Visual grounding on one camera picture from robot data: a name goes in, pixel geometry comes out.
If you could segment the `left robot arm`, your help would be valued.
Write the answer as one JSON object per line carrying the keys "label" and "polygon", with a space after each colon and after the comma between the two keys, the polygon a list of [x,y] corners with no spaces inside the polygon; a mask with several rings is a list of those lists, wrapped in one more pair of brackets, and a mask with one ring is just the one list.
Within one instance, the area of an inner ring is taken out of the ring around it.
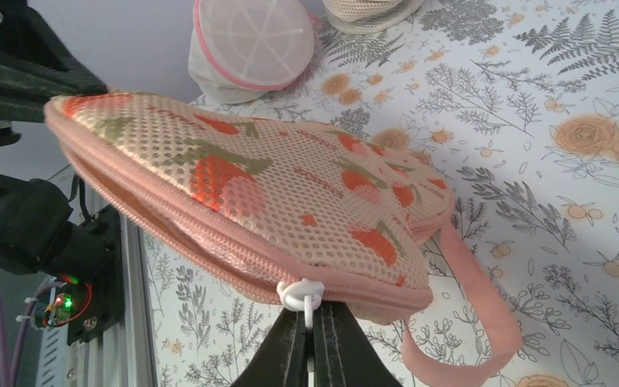
{"label": "left robot arm", "polygon": [[[42,122],[51,98],[106,91],[36,10],[24,1],[0,1],[0,147],[19,140],[12,123]],[[77,225],[70,221],[73,200],[85,200],[79,178],[66,194],[49,181],[0,174],[0,268],[64,282],[40,325],[67,327],[70,344],[101,336],[125,311],[119,214],[105,207]]]}

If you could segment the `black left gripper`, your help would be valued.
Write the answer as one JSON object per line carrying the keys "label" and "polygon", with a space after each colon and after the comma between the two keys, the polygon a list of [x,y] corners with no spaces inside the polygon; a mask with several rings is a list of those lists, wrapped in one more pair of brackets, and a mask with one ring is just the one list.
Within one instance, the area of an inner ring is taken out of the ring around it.
{"label": "black left gripper", "polygon": [[51,98],[106,92],[27,2],[0,1],[0,147],[19,141],[13,122],[42,123]]}

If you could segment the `floral peach mesh laundry bag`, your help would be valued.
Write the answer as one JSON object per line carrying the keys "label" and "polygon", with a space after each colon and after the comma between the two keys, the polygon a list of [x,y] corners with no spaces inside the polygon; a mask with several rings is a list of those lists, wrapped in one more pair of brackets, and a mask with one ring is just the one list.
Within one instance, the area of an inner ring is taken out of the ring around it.
{"label": "floral peach mesh laundry bag", "polygon": [[403,335],[428,386],[480,386],[521,348],[504,299],[452,225],[454,194],[416,156],[325,123],[216,114],[142,92],[57,96],[45,124],[121,214],[255,302],[280,281],[325,286],[356,317],[407,323],[433,299],[433,236],[490,344],[478,365],[434,360]]}

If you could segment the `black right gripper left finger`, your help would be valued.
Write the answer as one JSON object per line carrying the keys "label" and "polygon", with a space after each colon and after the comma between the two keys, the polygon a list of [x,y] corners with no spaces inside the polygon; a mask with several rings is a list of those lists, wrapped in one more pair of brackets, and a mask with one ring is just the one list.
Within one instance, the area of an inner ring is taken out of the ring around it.
{"label": "black right gripper left finger", "polygon": [[308,335],[300,312],[283,310],[232,387],[308,385]]}

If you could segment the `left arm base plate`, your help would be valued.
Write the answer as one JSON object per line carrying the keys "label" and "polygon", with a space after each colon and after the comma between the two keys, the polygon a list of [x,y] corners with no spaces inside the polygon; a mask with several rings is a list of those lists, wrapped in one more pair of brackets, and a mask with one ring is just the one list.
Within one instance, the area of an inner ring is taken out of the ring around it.
{"label": "left arm base plate", "polygon": [[81,225],[69,225],[58,255],[44,267],[62,285],[39,297],[31,326],[67,328],[68,345],[101,336],[124,316],[122,260],[122,226],[113,207]]}

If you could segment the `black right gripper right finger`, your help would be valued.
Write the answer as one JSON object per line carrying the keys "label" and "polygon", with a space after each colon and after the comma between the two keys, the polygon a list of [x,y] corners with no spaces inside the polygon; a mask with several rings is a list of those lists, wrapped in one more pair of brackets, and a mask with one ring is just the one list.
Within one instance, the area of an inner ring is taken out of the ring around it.
{"label": "black right gripper right finger", "polygon": [[323,302],[314,311],[312,344],[314,386],[402,386],[341,302]]}

